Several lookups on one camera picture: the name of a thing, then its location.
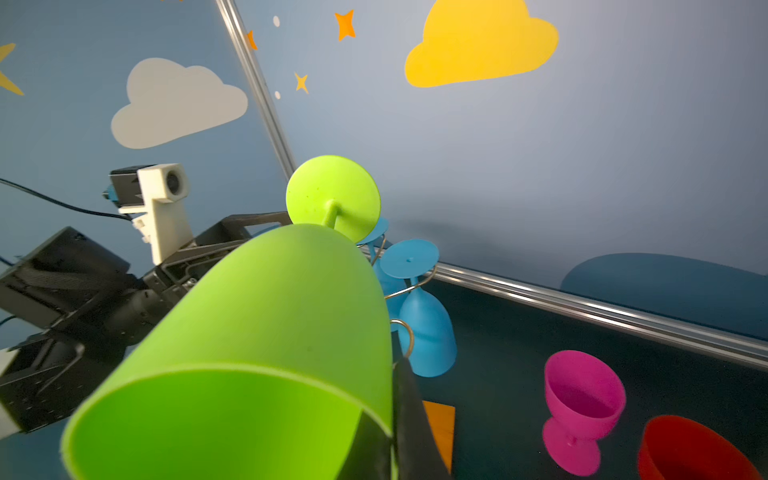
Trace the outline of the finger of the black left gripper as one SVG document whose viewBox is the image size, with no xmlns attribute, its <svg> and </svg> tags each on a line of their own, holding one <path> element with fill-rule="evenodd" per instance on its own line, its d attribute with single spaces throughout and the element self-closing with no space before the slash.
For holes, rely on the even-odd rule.
<svg viewBox="0 0 768 480">
<path fill-rule="evenodd" d="M 188 270 L 196 266 L 214 265 L 254 237 L 249 227 L 261 227 L 256 233 L 290 225 L 286 211 L 229 215 L 209 227 L 160 264 L 163 270 Z"/>
</svg>

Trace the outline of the red wine glass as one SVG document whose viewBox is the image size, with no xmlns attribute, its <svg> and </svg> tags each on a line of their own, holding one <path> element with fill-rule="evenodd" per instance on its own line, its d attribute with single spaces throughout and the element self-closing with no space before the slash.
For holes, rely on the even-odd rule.
<svg viewBox="0 0 768 480">
<path fill-rule="evenodd" d="M 642 479 L 760 479 L 752 462 L 708 427 L 675 415 L 646 424 L 638 452 Z"/>
</svg>

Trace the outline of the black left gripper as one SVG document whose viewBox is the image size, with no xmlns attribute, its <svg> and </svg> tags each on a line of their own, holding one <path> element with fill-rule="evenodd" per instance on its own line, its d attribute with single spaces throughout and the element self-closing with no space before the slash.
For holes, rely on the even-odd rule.
<svg viewBox="0 0 768 480">
<path fill-rule="evenodd" d="M 1 307 L 38 327 L 1 351 L 1 431 L 31 433 L 74 413 L 178 298 L 159 269 L 55 272 L 18 264 L 1 275 Z"/>
</svg>

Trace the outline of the green wine glass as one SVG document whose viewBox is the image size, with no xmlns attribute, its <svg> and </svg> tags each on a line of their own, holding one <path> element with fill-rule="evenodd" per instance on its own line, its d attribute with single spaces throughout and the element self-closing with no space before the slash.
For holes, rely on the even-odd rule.
<svg viewBox="0 0 768 480">
<path fill-rule="evenodd" d="M 357 242 L 381 198 L 357 163 L 304 162 L 292 223 L 220 260 L 76 410 L 74 479 L 337 479 L 362 412 L 393 440 L 390 317 Z"/>
</svg>

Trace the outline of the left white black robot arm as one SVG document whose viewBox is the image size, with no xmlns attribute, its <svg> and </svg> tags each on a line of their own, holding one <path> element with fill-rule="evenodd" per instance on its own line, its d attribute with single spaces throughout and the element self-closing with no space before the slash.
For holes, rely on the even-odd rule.
<svg viewBox="0 0 768 480">
<path fill-rule="evenodd" d="M 1 435 L 70 416 L 250 228 L 290 224 L 287 212 L 230 215 L 143 276 L 72 227 L 1 276 L 1 308 L 39 333 L 1 351 Z"/>
</svg>

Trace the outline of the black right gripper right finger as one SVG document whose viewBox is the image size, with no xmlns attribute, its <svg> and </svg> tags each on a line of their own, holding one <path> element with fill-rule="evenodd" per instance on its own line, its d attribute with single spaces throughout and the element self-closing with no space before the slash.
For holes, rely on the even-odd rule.
<svg viewBox="0 0 768 480">
<path fill-rule="evenodd" d="M 451 479 L 423 406 L 408 359 L 393 368 L 394 449 L 399 479 Z"/>
</svg>

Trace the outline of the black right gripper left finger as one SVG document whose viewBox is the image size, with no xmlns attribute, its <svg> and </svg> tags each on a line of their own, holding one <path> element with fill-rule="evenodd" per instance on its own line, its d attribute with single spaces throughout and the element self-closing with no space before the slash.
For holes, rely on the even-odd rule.
<svg viewBox="0 0 768 480">
<path fill-rule="evenodd" d="M 392 439 L 362 412 L 338 480 L 390 480 Z"/>
</svg>

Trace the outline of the pink wine glass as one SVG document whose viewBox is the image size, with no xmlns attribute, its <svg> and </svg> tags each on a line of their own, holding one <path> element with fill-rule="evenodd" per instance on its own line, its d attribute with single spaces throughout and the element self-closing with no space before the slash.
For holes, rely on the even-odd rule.
<svg viewBox="0 0 768 480">
<path fill-rule="evenodd" d="M 572 475 L 595 474 L 601 464 L 598 441 L 612 432 L 626 407 L 622 381 L 606 363 L 576 350 L 553 354 L 544 381 L 551 414 L 542 430 L 547 453 Z"/>
</svg>

